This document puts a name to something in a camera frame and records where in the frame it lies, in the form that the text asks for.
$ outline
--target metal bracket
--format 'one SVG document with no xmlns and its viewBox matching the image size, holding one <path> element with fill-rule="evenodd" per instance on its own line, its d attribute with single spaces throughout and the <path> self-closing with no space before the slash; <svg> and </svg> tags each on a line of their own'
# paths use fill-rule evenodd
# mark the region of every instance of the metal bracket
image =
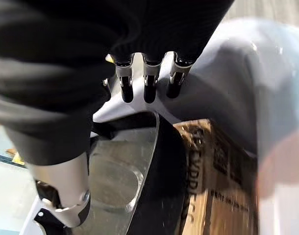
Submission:
<svg viewBox="0 0 299 235">
<path fill-rule="evenodd" d="M 159 78 L 161 63 L 162 61 L 157 65 L 149 65 L 143 56 L 143 77 L 145 86 L 156 86 Z M 154 81 L 152 84 L 149 84 L 149 76 L 154 76 Z"/>
<path fill-rule="evenodd" d="M 129 61 L 128 65 L 126 66 L 119 66 L 116 64 L 116 74 L 117 77 L 119 78 L 120 86 L 124 86 L 125 79 L 128 79 L 127 83 L 129 86 L 132 86 L 132 77 L 133 77 L 133 69 L 132 69 L 132 64 L 133 64 L 133 57 L 131 58 L 131 61 Z"/>
<path fill-rule="evenodd" d="M 194 62 L 184 62 L 180 59 L 178 60 L 177 55 L 175 54 L 174 61 L 170 69 L 170 83 L 173 84 L 176 82 L 177 85 L 181 85 L 184 81 L 184 78 L 188 75 L 193 63 Z"/>
</svg>

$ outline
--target robotic hand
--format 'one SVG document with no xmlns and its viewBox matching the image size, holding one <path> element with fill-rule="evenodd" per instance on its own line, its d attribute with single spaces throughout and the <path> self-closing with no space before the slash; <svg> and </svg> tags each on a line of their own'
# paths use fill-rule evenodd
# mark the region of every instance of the robotic hand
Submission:
<svg viewBox="0 0 299 235">
<path fill-rule="evenodd" d="M 132 101 L 141 52 L 151 103 L 163 57 L 174 51 L 167 96 L 177 97 L 232 2 L 0 0 L 0 124 L 63 224 L 79 226 L 89 211 L 86 152 L 92 115 L 110 99 L 106 79 L 116 71 Z"/>
</svg>

